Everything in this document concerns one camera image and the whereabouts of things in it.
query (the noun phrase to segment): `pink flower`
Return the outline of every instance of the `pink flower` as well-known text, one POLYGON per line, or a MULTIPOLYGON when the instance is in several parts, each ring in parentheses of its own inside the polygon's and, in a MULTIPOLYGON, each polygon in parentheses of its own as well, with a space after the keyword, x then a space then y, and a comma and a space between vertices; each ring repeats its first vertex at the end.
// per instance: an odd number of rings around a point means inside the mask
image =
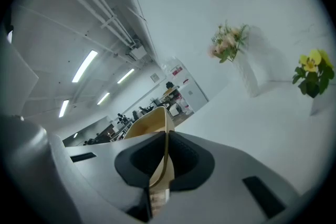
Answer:
POLYGON ((237 27, 231 28, 231 34, 233 34, 235 37, 237 37, 240 33, 240 30, 237 27))
POLYGON ((216 46, 215 45, 210 45, 209 48, 208 48, 208 55, 211 57, 211 58, 214 58, 216 57, 215 56, 215 53, 217 53, 216 51, 216 46))
POLYGON ((222 42, 222 44, 221 44, 221 46, 222 46, 224 49, 226 49, 228 46, 230 46, 230 44, 229 44, 229 42, 227 42, 226 39, 224 39, 223 42, 222 42))
POLYGON ((231 35, 231 34, 227 34, 225 37, 225 40, 229 43, 230 46, 235 46, 236 45, 236 41, 235 38, 231 35))

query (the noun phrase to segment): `ceiling beam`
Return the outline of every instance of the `ceiling beam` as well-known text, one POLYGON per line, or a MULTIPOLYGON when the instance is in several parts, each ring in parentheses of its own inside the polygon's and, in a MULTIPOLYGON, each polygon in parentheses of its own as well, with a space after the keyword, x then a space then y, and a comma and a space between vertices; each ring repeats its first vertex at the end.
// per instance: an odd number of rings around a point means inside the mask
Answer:
MULTIPOLYGON (((96 97, 95 95, 81 95, 81 97, 96 97)), ((29 97, 26 102, 28 101, 45 101, 45 100, 68 100, 72 98, 71 95, 63 95, 63 96, 56 96, 56 97, 29 97)))
MULTIPOLYGON (((92 99, 89 99, 89 100, 85 100, 85 101, 81 101, 81 102, 77 102, 75 104, 72 104, 72 105, 76 105, 76 104, 82 104, 82 103, 86 103, 86 102, 91 102, 92 99)), ((25 119, 28 119, 28 118, 32 118, 34 116, 37 116, 37 115, 41 115, 41 114, 44 114, 44 113, 47 113, 47 112, 51 112, 51 111, 55 111, 55 110, 59 110, 61 108, 61 106, 57 106, 53 109, 48 109, 48 110, 44 110, 42 112, 39 112, 39 113, 36 113, 36 114, 32 114, 32 115, 29 115, 29 116, 24 116, 25 119)))
POLYGON ((85 38, 85 39, 91 41, 92 43, 96 44, 97 46, 99 46, 100 48, 104 49, 105 51, 109 51, 109 52, 112 52, 112 53, 118 55, 118 57, 121 58, 122 60, 124 60, 125 62, 128 62, 129 64, 131 64, 131 65, 133 65, 133 66, 135 66, 135 67, 137 67, 137 68, 140 68, 138 65, 136 65, 136 64, 133 63, 133 62, 131 62, 131 61, 130 61, 129 59, 127 59, 126 57, 123 57, 123 56, 119 55, 118 53, 116 53, 115 51, 113 51, 112 49, 108 48, 108 46, 105 46, 105 45, 103 45, 103 44, 97 42, 96 40, 94 40, 94 39, 92 39, 92 38, 86 36, 85 34, 79 32, 79 31, 74 30, 73 28, 71 28, 71 27, 69 27, 69 26, 67 26, 67 25, 64 25, 64 24, 62 24, 62 23, 60 23, 60 22, 58 22, 58 21, 56 21, 56 20, 54 20, 54 19, 51 19, 51 18, 48 17, 48 16, 45 16, 45 15, 41 14, 40 12, 37 12, 36 10, 27 8, 27 7, 25 7, 25 6, 17 5, 17 7, 21 8, 21 9, 27 11, 27 12, 30 12, 30 13, 32 13, 32 14, 35 14, 35 15, 41 17, 41 18, 44 18, 44 19, 46 19, 46 20, 49 20, 49 21, 51 21, 51 22, 53 22, 53 23, 55 23, 55 24, 57 24, 57 25, 59 25, 59 26, 62 26, 63 28, 65 28, 65 29, 67 29, 67 30, 69 30, 69 31, 71 31, 71 32, 73 32, 73 33, 75 33, 75 34, 77 34, 78 36, 80 36, 80 37, 82 37, 82 38, 85 38))

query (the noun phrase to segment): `flower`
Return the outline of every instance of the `flower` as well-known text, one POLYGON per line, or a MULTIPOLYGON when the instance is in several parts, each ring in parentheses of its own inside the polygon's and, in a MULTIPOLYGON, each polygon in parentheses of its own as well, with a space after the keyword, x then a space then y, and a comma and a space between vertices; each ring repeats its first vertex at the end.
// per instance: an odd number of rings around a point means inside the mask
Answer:
POLYGON ((238 37, 240 33, 240 30, 237 27, 231 28, 231 34, 234 35, 234 37, 238 37))
POLYGON ((228 44, 232 47, 236 45, 235 38, 231 34, 226 35, 225 41, 228 42, 228 44))
POLYGON ((215 58, 215 53, 216 53, 216 46, 215 45, 211 45, 209 46, 208 48, 208 55, 211 57, 211 58, 215 58))
POLYGON ((225 42, 222 42, 221 44, 217 44, 216 52, 218 54, 221 54, 226 48, 227 48, 227 45, 225 45, 225 42))
POLYGON ((322 59, 326 62, 327 66, 330 66, 331 68, 333 68, 334 66, 331 64, 328 54, 324 50, 319 50, 319 53, 322 59))
POLYGON ((309 72, 317 72, 317 66, 321 62, 321 55, 318 50, 311 50, 309 56, 301 55, 299 63, 303 65, 303 69, 309 72))

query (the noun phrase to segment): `air vent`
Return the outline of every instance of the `air vent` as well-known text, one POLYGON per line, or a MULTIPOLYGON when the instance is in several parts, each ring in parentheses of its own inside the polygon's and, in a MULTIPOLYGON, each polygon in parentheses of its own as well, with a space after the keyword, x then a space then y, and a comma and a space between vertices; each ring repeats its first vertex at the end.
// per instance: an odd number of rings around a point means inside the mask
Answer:
POLYGON ((80 155, 76 155, 76 156, 71 156, 71 160, 76 163, 76 162, 80 162, 80 161, 85 161, 86 159, 91 159, 97 157, 94 153, 89 152, 89 153, 84 153, 84 154, 80 154, 80 155))
POLYGON ((274 217, 285 209, 282 202, 258 177, 247 177, 243 182, 268 218, 274 217))
POLYGON ((141 58, 147 55, 147 52, 145 51, 143 46, 140 46, 139 48, 131 50, 131 55, 140 60, 141 58))

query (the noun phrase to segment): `red sign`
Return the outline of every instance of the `red sign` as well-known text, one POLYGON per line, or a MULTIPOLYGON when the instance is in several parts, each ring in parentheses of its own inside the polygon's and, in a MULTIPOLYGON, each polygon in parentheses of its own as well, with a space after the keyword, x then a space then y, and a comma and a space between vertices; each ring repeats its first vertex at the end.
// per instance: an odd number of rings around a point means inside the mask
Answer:
POLYGON ((177 68, 175 71, 173 71, 173 75, 176 76, 178 73, 182 71, 182 67, 177 68))

